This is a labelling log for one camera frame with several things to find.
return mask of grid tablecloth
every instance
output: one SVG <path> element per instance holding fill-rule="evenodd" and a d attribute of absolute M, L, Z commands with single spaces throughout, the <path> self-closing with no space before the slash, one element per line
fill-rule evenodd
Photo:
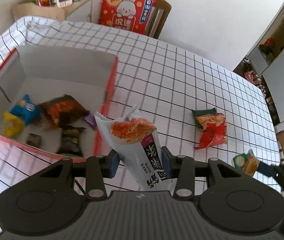
<path fill-rule="evenodd" d="M 252 148 L 260 160 L 277 165 L 280 162 L 274 127 L 261 91 L 196 54 L 102 25 L 23 17 L 0 36 L 0 64 L 20 44 L 67 46 L 117 55 L 109 118 L 120 117 L 137 104 L 143 116 L 156 124 L 161 145 L 166 145 L 173 155 L 187 155 L 202 162 L 217 157 L 230 164 L 236 154 Z M 195 127 L 191 109 L 213 107 L 226 115 L 228 143 L 194 150 L 202 131 Z M 0 193 L 54 161 L 0 141 Z M 280 191 L 274 179 L 257 172 L 254 178 Z M 104 181 L 108 193 L 140 189 L 122 164 L 115 178 Z M 205 178 L 195 178 L 195 194 L 205 189 Z"/>

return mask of orange snack bag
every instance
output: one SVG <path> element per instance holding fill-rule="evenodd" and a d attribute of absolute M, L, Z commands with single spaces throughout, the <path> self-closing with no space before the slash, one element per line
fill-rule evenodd
<path fill-rule="evenodd" d="M 200 145 L 194 147 L 196 150 L 227 144 L 226 119 L 224 114 L 206 114 L 196 117 L 203 126 L 203 134 L 200 138 Z"/>

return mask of purple snack bag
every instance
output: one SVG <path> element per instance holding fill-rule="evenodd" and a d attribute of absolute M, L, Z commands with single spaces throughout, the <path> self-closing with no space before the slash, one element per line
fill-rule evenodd
<path fill-rule="evenodd" d="M 89 124 L 89 126 L 95 131 L 97 128 L 95 117 L 92 114 L 88 114 L 84 117 L 84 120 Z"/>

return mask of cartoon bunny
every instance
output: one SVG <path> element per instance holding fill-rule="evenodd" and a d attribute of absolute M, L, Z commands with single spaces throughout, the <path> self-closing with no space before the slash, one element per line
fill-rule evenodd
<path fill-rule="evenodd" d="M 117 16 L 127 16 L 129 19 L 133 19 L 136 14 L 136 8 L 134 4 L 135 0 L 122 0 L 117 6 Z"/>

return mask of screw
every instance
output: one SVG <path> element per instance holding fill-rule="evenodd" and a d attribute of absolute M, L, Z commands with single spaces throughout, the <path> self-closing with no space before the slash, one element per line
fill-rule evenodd
<path fill-rule="evenodd" d="M 100 189 L 92 189 L 88 192 L 90 197 L 102 197 L 104 195 L 103 190 Z"/>
<path fill-rule="evenodd" d="M 180 197 L 188 197 L 188 196 L 191 196 L 191 194 L 192 194 L 192 191 L 190 191 L 187 188 L 181 188 L 177 190 L 177 195 Z"/>

